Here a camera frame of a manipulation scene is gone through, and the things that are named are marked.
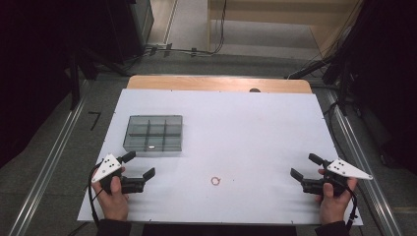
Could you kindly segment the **person's right hand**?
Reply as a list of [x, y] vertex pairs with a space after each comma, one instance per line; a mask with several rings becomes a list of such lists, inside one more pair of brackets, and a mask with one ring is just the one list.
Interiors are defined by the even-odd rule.
[[320, 205], [319, 219], [321, 225], [326, 225], [344, 219], [347, 206], [352, 198], [353, 191], [357, 185], [356, 178], [347, 180], [348, 190], [345, 190], [340, 196], [333, 194], [333, 185], [331, 183], [323, 184], [323, 193], [315, 197], [315, 201]]

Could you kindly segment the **person's dark clothing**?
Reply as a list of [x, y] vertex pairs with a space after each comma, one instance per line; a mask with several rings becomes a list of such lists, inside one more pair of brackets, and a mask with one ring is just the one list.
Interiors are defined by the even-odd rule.
[[147, 224], [142, 236], [297, 236], [295, 226]]

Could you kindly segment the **white table board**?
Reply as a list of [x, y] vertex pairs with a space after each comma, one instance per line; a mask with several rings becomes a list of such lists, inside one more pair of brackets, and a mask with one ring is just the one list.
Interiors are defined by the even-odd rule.
[[145, 223], [316, 224], [319, 206], [291, 177], [319, 178], [314, 153], [337, 157], [312, 93], [125, 89], [100, 153], [124, 154], [132, 115], [182, 115], [182, 151], [141, 153], [129, 177], [155, 175], [129, 200]]

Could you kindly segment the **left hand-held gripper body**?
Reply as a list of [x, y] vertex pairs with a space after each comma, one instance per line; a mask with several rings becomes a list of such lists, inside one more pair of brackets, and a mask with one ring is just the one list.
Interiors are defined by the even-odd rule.
[[128, 178], [122, 175], [122, 164], [117, 160], [112, 153], [108, 154], [100, 162], [98, 169], [93, 174], [91, 181], [93, 183], [99, 182], [101, 188], [107, 193], [111, 194], [110, 182], [113, 176], [118, 176], [121, 180], [122, 193], [141, 193], [144, 190], [145, 181], [141, 178]]

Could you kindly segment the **person's left hand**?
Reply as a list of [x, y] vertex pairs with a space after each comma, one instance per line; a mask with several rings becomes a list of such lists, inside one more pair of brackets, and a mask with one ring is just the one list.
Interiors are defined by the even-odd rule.
[[105, 219], [126, 221], [128, 218], [129, 197], [122, 193], [121, 180], [118, 176], [113, 176], [110, 182], [111, 194], [105, 191], [100, 193], [101, 184], [99, 182], [92, 183], [92, 188], [98, 196], [98, 202], [101, 206]]

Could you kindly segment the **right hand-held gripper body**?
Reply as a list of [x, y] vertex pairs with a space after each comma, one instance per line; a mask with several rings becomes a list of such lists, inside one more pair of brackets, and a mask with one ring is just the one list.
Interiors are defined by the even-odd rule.
[[363, 179], [363, 180], [373, 180], [374, 177], [371, 174], [368, 174], [354, 165], [342, 160], [337, 159], [334, 161], [328, 161], [324, 159], [324, 177], [319, 180], [306, 179], [303, 178], [303, 181], [300, 183], [304, 193], [321, 195], [323, 193], [323, 184], [331, 183], [333, 185], [333, 194], [338, 197], [340, 196], [347, 188], [347, 180], [350, 177]]

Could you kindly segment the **metal floor rail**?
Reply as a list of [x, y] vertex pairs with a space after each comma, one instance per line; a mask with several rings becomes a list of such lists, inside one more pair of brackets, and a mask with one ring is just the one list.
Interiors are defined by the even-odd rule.
[[41, 199], [45, 193], [47, 185], [52, 177], [52, 174], [60, 160], [62, 152], [68, 142], [76, 122], [80, 117], [80, 114], [84, 108], [86, 97], [89, 94], [92, 82], [82, 82], [79, 92], [81, 93], [81, 99], [79, 103], [72, 109], [66, 110], [65, 120], [62, 125], [59, 125], [59, 133], [53, 140], [53, 146], [48, 151], [48, 155], [42, 162], [41, 169], [36, 175], [31, 178], [32, 184], [29, 191], [26, 194], [24, 201], [18, 211], [16, 219], [13, 221], [11, 229], [7, 233], [7, 236], [24, 236], [27, 232], [30, 222], [41, 202]]
[[363, 185], [370, 197], [370, 205], [376, 211], [382, 231], [386, 236], [403, 236], [402, 230], [395, 219], [387, 198], [379, 185], [377, 176], [368, 161], [368, 156], [363, 151], [358, 136], [354, 132], [352, 124], [349, 121], [349, 117], [343, 114], [339, 107], [334, 107], [333, 112], [336, 126], [340, 129], [343, 135], [343, 141], [348, 146], [348, 151], [350, 152], [346, 158], [354, 162], [365, 172], [374, 176], [373, 180], [365, 180]]

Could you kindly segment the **black metal stand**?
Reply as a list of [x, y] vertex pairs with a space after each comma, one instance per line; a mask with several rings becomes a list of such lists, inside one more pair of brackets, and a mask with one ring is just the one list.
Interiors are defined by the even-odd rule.
[[122, 77], [130, 77], [128, 72], [85, 46], [69, 46], [68, 53], [70, 70], [69, 80], [72, 96], [71, 110], [74, 110], [81, 101], [79, 71], [83, 72], [83, 75], [87, 80], [95, 80], [98, 75], [98, 71], [94, 66], [95, 62], [104, 65], [110, 71], [115, 72]]
[[342, 114], [346, 116], [346, 106], [351, 104], [351, 101], [347, 101], [346, 98], [349, 87], [353, 83], [351, 60], [349, 57], [334, 53], [325, 59], [314, 61], [307, 67], [290, 73], [285, 76], [285, 79], [300, 80], [314, 71], [322, 69], [322, 67], [328, 67], [322, 76], [322, 81], [326, 86], [331, 86], [338, 82], [335, 106], [338, 106]]

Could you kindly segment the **clear plastic compartment box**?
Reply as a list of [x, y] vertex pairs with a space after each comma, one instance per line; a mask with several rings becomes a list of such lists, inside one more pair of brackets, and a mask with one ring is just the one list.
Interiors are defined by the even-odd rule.
[[132, 115], [123, 142], [125, 151], [181, 152], [182, 115]]

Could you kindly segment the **light wooden shelf unit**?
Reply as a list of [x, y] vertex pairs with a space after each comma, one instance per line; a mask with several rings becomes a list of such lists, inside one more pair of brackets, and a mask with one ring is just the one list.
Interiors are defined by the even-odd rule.
[[308, 26], [321, 55], [330, 56], [336, 41], [352, 26], [364, 0], [206, 0], [208, 23], [227, 21]]

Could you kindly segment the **dark grey cabinet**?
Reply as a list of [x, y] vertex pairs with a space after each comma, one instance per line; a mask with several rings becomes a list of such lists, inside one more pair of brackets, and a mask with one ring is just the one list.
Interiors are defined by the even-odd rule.
[[115, 40], [115, 60], [123, 63], [145, 53], [154, 23], [150, 0], [105, 0]]

